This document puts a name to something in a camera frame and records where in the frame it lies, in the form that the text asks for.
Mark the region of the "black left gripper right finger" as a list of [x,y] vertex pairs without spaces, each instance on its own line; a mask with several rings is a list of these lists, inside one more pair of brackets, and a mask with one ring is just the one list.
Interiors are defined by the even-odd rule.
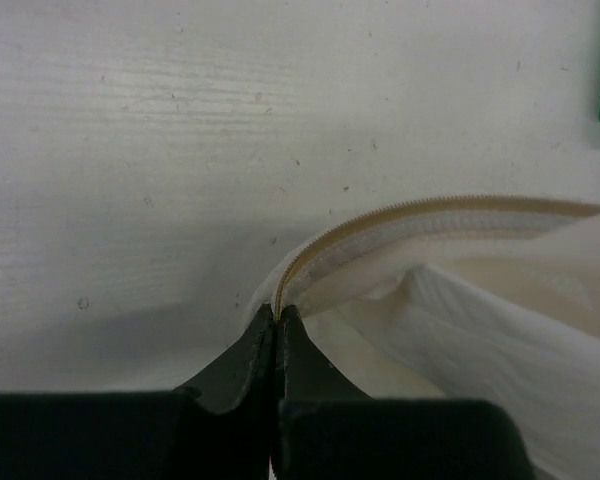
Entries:
[[299,310],[276,325],[279,479],[532,479],[514,422],[484,400],[373,399],[309,338]]

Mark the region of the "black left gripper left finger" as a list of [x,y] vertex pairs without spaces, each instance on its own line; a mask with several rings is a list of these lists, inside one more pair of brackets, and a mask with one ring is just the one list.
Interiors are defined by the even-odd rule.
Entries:
[[0,479],[266,479],[271,307],[172,390],[0,393]]

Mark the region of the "white mesh laundry bag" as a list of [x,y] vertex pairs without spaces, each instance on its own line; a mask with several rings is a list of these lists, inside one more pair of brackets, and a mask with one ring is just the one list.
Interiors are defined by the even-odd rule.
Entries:
[[287,254],[245,310],[294,306],[373,396],[478,398],[543,479],[600,479],[600,204],[470,195],[380,208]]

